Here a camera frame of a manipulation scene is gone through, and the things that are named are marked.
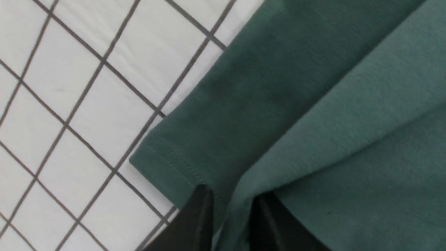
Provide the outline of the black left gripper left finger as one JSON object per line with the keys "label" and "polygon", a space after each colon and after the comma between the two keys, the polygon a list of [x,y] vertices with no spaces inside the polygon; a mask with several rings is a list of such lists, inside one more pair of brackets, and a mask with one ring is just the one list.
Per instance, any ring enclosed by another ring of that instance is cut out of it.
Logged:
{"label": "black left gripper left finger", "polygon": [[144,250],[210,251],[213,219],[213,191],[200,184],[173,221]]}

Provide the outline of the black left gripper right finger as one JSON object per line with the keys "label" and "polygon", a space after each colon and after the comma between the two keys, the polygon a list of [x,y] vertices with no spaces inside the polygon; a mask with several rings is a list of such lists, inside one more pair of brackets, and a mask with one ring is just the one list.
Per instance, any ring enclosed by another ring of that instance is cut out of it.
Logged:
{"label": "black left gripper right finger", "polygon": [[257,196],[249,219],[250,251],[328,251],[273,193]]}

